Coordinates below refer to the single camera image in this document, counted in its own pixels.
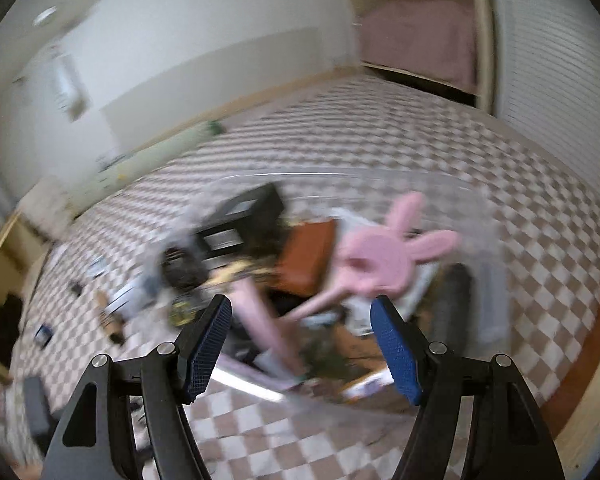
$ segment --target pink bedsheet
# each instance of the pink bedsheet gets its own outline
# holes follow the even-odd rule
[[[391,0],[362,18],[366,62],[401,68],[475,90],[475,23],[470,4]]]

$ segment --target blue gripper pad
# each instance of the blue gripper pad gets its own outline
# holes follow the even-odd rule
[[[395,387],[413,406],[418,406],[422,388],[418,382],[416,361],[380,300],[371,303],[371,328],[394,378]]]
[[[230,324],[231,303],[227,298],[224,298],[190,361],[191,372],[186,390],[191,399],[195,399],[196,396],[206,390],[211,379],[211,372],[216,366],[222,345],[229,332]]]

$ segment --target clear plastic bin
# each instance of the clear plastic bin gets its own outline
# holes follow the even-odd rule
[[[466,264],[474,277],[468,355],[490,359],[496,352],[509,352],[506,268],[500,240],[487,201],[470,184],[441,173],[357,168],[289,168],[235,174],[208,184],[193,196],[171,232],[188,231],[220,203],[266,182],[278,185],[286,203],[285,216],[295,219],[325,217],[332,208],[343,207],[383,223],[397,196],[422,192],[426,206],[415,227],[459,232],[461,245],[445,261]]]

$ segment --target black object on floor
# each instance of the black object on floor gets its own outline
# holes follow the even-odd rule
[[[7,294],[7,299],[0,306],[0,364],[9,368],[13,345],[20,337],[18,323],[22,316],[22,300],[15,294]]]
[[[69,282],[69,290],[76,298],[80,298],[84,287],[78,282]]]
[[[268,295],[269,301],[279,316],[284,316],[306,301],[306,298],[300,298],[300,296],[280,290],[270,290]]]
[[[275,184],[250,189],[227,200],[196,231],[205,258],[258,254],[280,238],[278,219],[285,209]]]
[[[49,341],[51,341],[53,334],[54,331],[49,325],[42,324],[36,332],[36,335],[33,336],[33,341],[42,349],[49,344]]]
[[[429,338],[443,342],[455,354],[463,355],[469,336],[473,279],[463,264],[450,266],[440,283],[432,307]]]
[[[182,247],[168,247],[160,261],[162,278],[180,292],[190,292],[208,280],[209,273],[192,251]]]
[[[22,381],[22,391],[24,394],[24,409],[27,415],[29,433],[36,443],[42,455],[51,444],[51,437],[54,436],[58,420],[61,413],[56,416],[51,414],[49,401],[46,398],[45,387],[39,376],[27,377]]]

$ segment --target checkered rug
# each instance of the checkered rug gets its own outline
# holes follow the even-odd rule
[[[487,129],[461,107],[359,76],[215,138],[75,222],[65,254],[42,275],[14,349],[10,423],[20,428],[16,440],[26,456],[35,452],[26,439],[17,380],[40,374],[55,409],[67,402],[93,355],[137,356],[170,336],[139,330],[128,334],[122,350],[113,347],[98,325],[93,292],[112,293],[138,272],[146,245],[206,184],[227,174],[291,166],[433,171],[478,189],[499,225],[509,271],[513,358],[538,401],[551,396],[599,307],[599,200],[576,178]],[[75,298],[69,280],[80,280],[99,255],[110,271]],[[42,322],[56,331],[44,351],[32,343]],[[365,420],[338,410],[264,402],[212,382],[188,414],[215,479],[390,478],[413,414]],[[459,425],[448,478],[462,469],[466,426]]]

